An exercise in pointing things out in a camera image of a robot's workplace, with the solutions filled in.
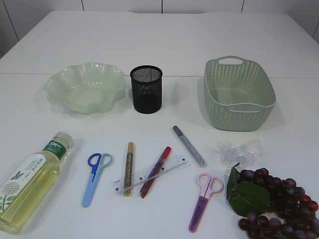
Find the grape bunch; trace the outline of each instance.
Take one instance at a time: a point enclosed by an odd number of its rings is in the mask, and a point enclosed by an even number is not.
[[[236,172],[237,183],[249,182],[265,188],[270,193],[269,213],[278,218],[257,216],[251,212],[247,219],[239,220],[239,228],[247,231],[251,239],[316,239],[319,238],[319,219],[316,218],[318,203],[306,195],[302,187],[297,187],[292,178],[282,180],[269,175],[266,168],[256,171]]]

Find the green plastic basket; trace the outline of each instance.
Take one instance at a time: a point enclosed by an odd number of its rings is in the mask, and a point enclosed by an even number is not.
[[[226,65],[220,60],[236,59]],[[204,96],[215,128],[230,131],[257,130],[276,103],[274,89],[263,68],[236,56],[210,60],[205,67]]]

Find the bottle cap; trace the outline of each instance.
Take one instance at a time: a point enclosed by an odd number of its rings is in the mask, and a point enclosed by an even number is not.
[[[55,137],[57,137],[57,136],[64,138],[64,139],[68,142],[70,148],[73,147],[73,138],[72,138],[71,135],[69,135],[69,134],[66,133],[66,132],[60,131],[60,132],[56,133]]]
[[[129,150],[128,153],[134,153],[134,144],[133,142],[129,142]]]

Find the black mesh pen holder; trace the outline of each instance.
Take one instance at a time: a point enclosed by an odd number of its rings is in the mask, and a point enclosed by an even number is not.
[[[152,114],[161,108],[161,78],[156,66],[139,66],[131,71],[133,105],[136,111]]]

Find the clear plastic bag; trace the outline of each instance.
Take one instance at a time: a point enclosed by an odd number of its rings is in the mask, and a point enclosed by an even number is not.
[[[252,166],[263,154],[263,147],[259,140],[244,143],[237,148],[230,142],[219,142],[216,146],[214,151],[220,154],[221,162],[227,165],[227,175],[235,164],[240,163],[236,168],[241,171],[245,167]]]

